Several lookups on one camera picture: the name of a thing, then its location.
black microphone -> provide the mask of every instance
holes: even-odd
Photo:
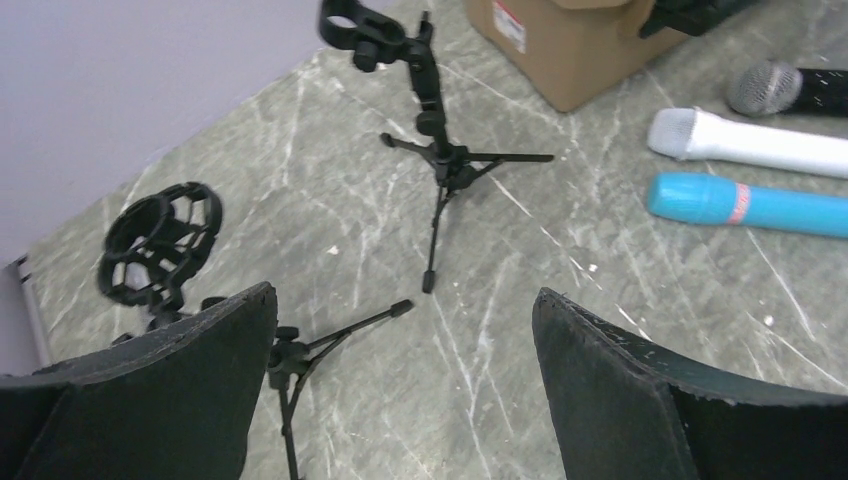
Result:
[[[727,103],[749,117],[775,113],[848,117],[848,71],[796,68],[769,60],[733,79]]]

white microphone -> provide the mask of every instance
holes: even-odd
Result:
[[[677,160],[726,160],[848,178],[848,140],[734,122],[699,108],[654,117],[651,150]]]

mic holder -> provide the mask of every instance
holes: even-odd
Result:
[[[337,25],[333,19],[338,17],[350,20],[355,26]],[[423,146],[396,139],[388,133],[381,134],[380,139],[389,148],[401,148],[421,155],[435,171],[439,192],[431,224],[430,256],[422,282],[423,292],[431,293],[436,282],[433,264],[439,221],[448,202],[460,190],[470,187],[475,180],[502,163],[544,163],[552,161],[554,156],[471,153],[464,145],[450,143],[439,68],[431,48],[435,28],[430,23],[429,12],[421,16],[418,35],[407,37],[403,26],[396,20],[364,7],[357,0],[324,0],[318,30],[330,46],[352,50],[353,64],[363,72],[373,72],[378,63],[392,64],[398,60],[406,62],[409,67],[412,90],[421,106],[415,127],[421,135],[431,137],[433,141]],[[471,162],[487,165],[477,170]]]
[[[186,207],[185,215],[181,204]],[[190,316],[180,311],[185,304],[182,286],[209,259],[222,219],[223,206],[218,196],[196,182],[174,185],[135,202],[118,216],[106,235],[98,288],[116,303],[147,306],[153,315],[147,325],[148,332]],[[205,298],[200,309],[206,310],[224,300],[226,297]],[[281,434],[286,442],[291,480],[300,480],[291,422],[306,380],[321,360],[353,332],[385,318],[397,318],[413,307],[412,301],[403,300],[382,313],[308,344],[295,341],[300,336],[297,328],[277,327],[267,373],[270,387],[280,397]],[[132,338],[125,333],[112,344]],[[292,375],[297,379],[289,396]]]
[[[183,284],[203,268],[221,229],[223,206],[206,185],[189,182],[132,204],[103,242],[97,275],[107,298],[146,306],[147,330],[178,321]],[[125,334],[116,342],[132,338]]]

gray marble floor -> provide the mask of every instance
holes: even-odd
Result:
[[[426,8],[451,134],[477,151],[557,156],[500,167],[448,207],[434,295],[420,293],[432,172],[377,139],[418,138],[407,73],[392,65],[366,75],[327,50],[32,249],[55,358],[141,330],[135,311],[97,292],[101,241],[122,208],[195,180],[218,192],[226,213],[210,262],[188,285],[189,307],[268,280],[280,321],[312,339],[402,298],[417,304],[351,338],[311,377],[294,422],[307,478],[563,478],[530,330],[541,287],[710,365],[848,393],[848,300],[839,293],[848,243],[692,227],[643,206],[655,174],[684,169],[848,195],[844,181],[678,164],[645,147],[660,108],[731,116],[727,75],[755,61],[848,66],[848,2],[762,2],[570,115],[555,113],[469,27],[461,2],[403,0],[390,13],[413,28]],[[839,120],[762,123],[845,135]],[[285,478],[279,426],[266,388],[244,478]]]

tripod base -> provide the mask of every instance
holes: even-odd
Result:
[[[439,234],[439,221],[448,202],[460,190],[471,186],[475,180],[491,172],[503,163],[547,163],[554,159],[553,155],[522,155],[500,153],[471,153],[464,145],[451,145],[447,140],[434,141],[429,146],[398,140],[388,133],[380,135],[380,141],[389,148],[400,148],[420,155],[435,171],[436,184],[439,186],[439,196],[436,199],[436,213],[433,215],[433,235],[430,238],[430,258],[427,261],[427,271],[421,291],[432,293],[436,285],[436,271],[433,269],[436,255],[436,239]],[[477,170],[471,162],[488,163]]]
[[[397,318],[414,307],[412,301],[403,300],[391,306],[388,310],[366,318],[361,322],[357,322],[347,328],[343,328],[338,332],[331,333],[326,337],[306,344],[296,342],[300,332],[295,327],[277,327],[276,342],[271,347],[271,358],[268,361],[268,383],[270,387],[277,390],[280,397],[280,413],[283,417],[283,427],[280,432],[286,442],[286,457],[289,463],[289,478],[290,480],[302,480],[297,472],[297,456],[295,453],[294,435],[292,434],[292,418],[294,417],[294,409],[297,406],[297,400],[300,398],[300,392],[306,385],[306,380],[318,367],[318,364],[330,352],[338,347],[346,338],[353,332],[372,325],[384,318]],[[318,352],[312,358],[306,358],[316,349],[327,345],[324,349]],[[297,377],[294,384],[294,390],[289,397],[289,386],[292,376]]]

